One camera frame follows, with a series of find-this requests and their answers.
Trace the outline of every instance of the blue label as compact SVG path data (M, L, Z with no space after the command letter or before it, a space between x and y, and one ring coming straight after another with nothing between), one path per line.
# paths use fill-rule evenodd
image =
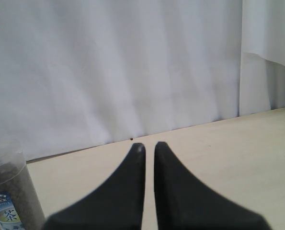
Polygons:
M0 192L0 230L25 230L8 192Z

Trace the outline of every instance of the white backdrop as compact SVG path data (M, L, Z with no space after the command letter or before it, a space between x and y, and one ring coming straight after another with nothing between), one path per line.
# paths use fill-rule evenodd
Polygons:
M285 63L246 46L246 9L0 0L0 137L34 159L285 106Z

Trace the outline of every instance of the plastic container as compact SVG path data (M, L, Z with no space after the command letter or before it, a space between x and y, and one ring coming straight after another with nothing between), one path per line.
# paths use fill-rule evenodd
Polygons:
M40 230L44 222L19 142L1 142L0 230Z

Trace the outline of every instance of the light wooden table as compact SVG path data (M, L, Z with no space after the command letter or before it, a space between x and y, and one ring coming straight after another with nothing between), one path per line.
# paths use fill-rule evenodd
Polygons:
M99 186L134 142L147 149L144 230L156 230L153 154L166 141L203 182L285 230L285 108L99 146L30 163L40 202L50 215Z

